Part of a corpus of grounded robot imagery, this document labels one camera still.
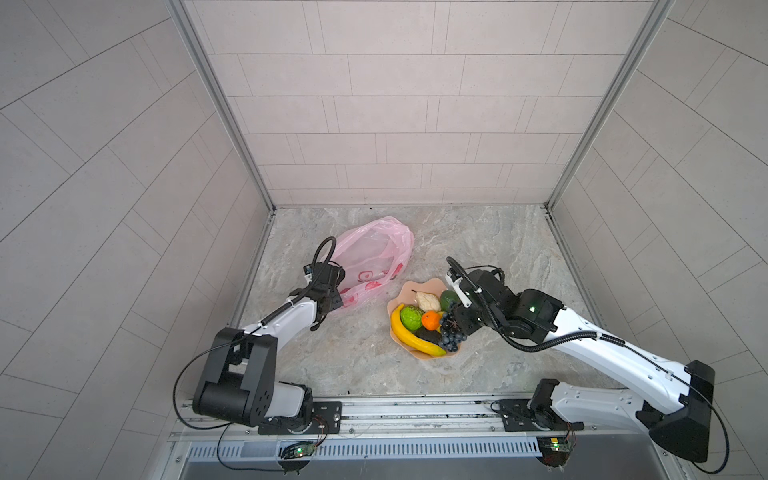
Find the pink plastic bag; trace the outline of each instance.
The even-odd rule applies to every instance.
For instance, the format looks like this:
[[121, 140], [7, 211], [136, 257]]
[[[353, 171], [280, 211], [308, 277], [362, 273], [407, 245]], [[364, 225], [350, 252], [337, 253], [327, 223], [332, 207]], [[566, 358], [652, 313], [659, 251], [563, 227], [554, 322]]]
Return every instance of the pink plastic bag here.
[[344, 307], [359, 305], [381, 293], [408, 266], [413, 233], [394, 217], [347, 230], [336, 243], [335, 260], [346, 276], [339, 285]]

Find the gray tile wall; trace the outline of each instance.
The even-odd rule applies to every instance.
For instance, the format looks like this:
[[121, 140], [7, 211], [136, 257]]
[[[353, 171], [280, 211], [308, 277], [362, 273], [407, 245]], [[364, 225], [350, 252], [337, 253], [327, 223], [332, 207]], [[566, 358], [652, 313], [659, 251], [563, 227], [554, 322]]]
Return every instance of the gray tile wall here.
[[[744, 480], [768, 475], [766, 23], [762, 0], [678, 0], [554, 210], [611, 331], [715, 368]], [[705, 468], [723, 450], [713, 421]]]
[[651, 2], [187, 0], [272, 198], [541, 203]]
[[0, 45], [0, 478], [140, 478], [267, 208], [161, 0], [0, 2]]

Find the bunch of grapes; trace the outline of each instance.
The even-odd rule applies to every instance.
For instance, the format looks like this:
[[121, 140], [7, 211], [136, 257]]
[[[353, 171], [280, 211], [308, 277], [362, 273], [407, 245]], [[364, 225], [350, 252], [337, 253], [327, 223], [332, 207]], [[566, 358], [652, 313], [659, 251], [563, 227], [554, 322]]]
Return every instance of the bunch of grapes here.
[[437, 343], [446, 352], [458, 352], [459, 343], [467, 339], [467, 336], [459, 329], [458, 324], [447, 313], [440, 319], [441, 339]]

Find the yellow banana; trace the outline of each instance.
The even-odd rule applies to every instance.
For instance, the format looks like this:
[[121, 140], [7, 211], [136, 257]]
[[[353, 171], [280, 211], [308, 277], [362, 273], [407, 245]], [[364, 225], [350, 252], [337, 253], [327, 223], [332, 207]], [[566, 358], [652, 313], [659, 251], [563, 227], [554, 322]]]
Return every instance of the yellow banana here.
[[399, 307], [394, 309], [392, 311], [392, 316], [389, 317], [391, 323], [392, 323], [392, 331], [395, 333], [395, 336], [400, 339], [401, 342], [405, 343], [407, 346], [410, 346], [412, 348], [417, 349], [420, 352], [428, 353], [432, 356], [443, 356], [445, 355], [445, 350], [441, 349], [439, 346], [435, 345], [432, 342], [427, 342], [426, 340], [422, 340], [413, 333], [411, 333], [406, 327], [402, 324], [402, 321], [400, 320], [400, 310], [406, 306], [404, 303], [401, 303]]

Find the peach-colored bowl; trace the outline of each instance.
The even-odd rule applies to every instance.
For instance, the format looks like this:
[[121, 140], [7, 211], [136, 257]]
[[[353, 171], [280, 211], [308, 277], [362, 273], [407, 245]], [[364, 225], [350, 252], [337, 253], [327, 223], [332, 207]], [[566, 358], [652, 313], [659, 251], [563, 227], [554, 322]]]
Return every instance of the peach-colored bowl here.
[[[390, 300], [389, 303], [386, 304], [386, 312], [387, 312], [387, 319], [389, 319], [392, 316], [392, 312], [395, 311], [395, 309], [400, 305], [400, 303], [404, 303], [405, 305], [416, 305], [416, 292], [426, 292], [431, 293], [433, 295], [436, 295], [438, 298], [440, 298], [440, 294], [445, 292], [447, 288], [445, 287], [445, 284], [440, 280], [439, 278], [433, 278], [425, 283], [416, 283], [408, 281], [405, 283], [405, 285], [402, 286], [402, 290], [400, 290], [400, 294], [395, 297], [394, 299]], [[419, 360], [432, 360], [432, 359], [441, 359], [445, 358], [446, 356], [454, 356], [458, 352], [449, 352], [446, 353], [444, 356], [431, 356], [428, 353], [420, 352], [417, 349], [413, 349], [409, 346], [407, 346], [405, 343], [401, 342], [397, 336], [395, 336], [395, 333], [392, 331], [392, 328], [389, 329], [389, 336], [392, 337], [395, 342], [400, 345], [402, 348], [404, 348], [408, 353], [413, 355]]]

